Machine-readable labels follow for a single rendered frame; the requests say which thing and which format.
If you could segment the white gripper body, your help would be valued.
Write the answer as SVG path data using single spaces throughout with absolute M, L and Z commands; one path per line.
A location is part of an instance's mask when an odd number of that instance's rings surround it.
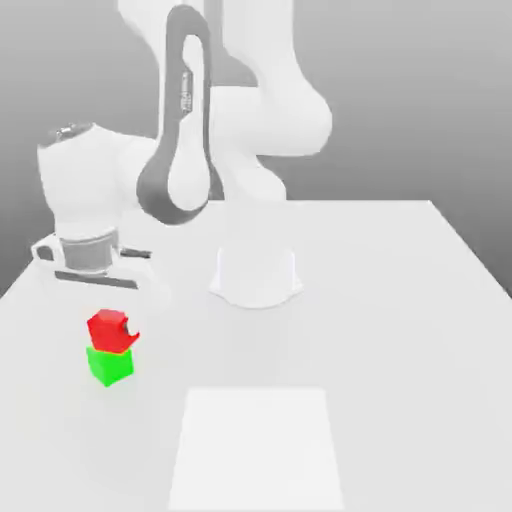
M 51 285 L 54 303 L 75 316 L 110 309 L 144 318 L 171 306 L 171 290 L 149 261 L 124 261 L 89 274 L 56 267 Z

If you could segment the small red cube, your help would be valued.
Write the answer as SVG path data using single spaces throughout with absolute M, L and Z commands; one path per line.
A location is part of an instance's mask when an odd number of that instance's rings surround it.
M 93 347 L 102 352 L 122 354 L 140 337 L 139 332 L 129 332 L 128 316 L 118 310 L 100 309 L 87 320 L 87 327 Z

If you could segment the small green cube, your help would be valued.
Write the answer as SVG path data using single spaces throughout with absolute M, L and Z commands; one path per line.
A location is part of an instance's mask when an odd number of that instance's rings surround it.
M 86 348 L 86 354 L 91 374 L 105 387 L 109 387 L 134 373 L 133 357 L 130 349 L 122 353 L 111 353 L 89 346 Z

